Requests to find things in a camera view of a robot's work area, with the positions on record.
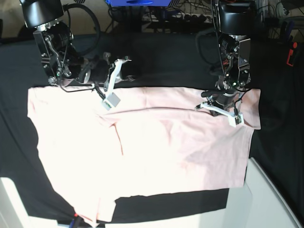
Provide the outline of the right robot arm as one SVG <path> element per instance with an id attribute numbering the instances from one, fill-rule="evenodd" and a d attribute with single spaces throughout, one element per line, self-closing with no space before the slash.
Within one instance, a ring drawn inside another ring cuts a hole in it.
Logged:
<path id="1" fill-rule="evenodd" d="M 33 37 L 49 84 L 65 92 L 69 91 L 66 87 L 72 82 L 91 84 L 106 110 L 117 107 L 121 100 L 114 93 L 114 86 L 123 81 L 134 81 L 132 75 L 123 73 L 124 64 L 130 62 L 131 58 L 124 56 L 114 59 L 109 52 L 104 52 L 101 57 L 86 58 L 97 48 L 102 34 L 96 15 L 81 0 L 65 5 L 59 0 L 22 0 L 20 4 L 26 27 L 34 29 Z M 88 13 L 96 31 L 92 46 L 83 51 L 77 51 L 73 46 L 71 24 L 61 19 L 75 8 Z"/>

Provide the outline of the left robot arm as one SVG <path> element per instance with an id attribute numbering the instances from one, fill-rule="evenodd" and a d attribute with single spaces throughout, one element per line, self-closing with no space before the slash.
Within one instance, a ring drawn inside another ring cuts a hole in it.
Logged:
<path id="1" fill-rule="evenodd" d="M 229 125 L 244 124 L 239 102 L 249 90 L 250 83 L 250 33 L 254 28 L 256 3 L 253 0 L 213 0 L 210 3 L 213 27 L 196 35 L 215 34 L 219 62 L 213 64 L 211 73 L 218 76 L 214 89 L 201 93 L 204 102 L 195 107 L 205 108 L 212 116 L 227 117 Z"/>

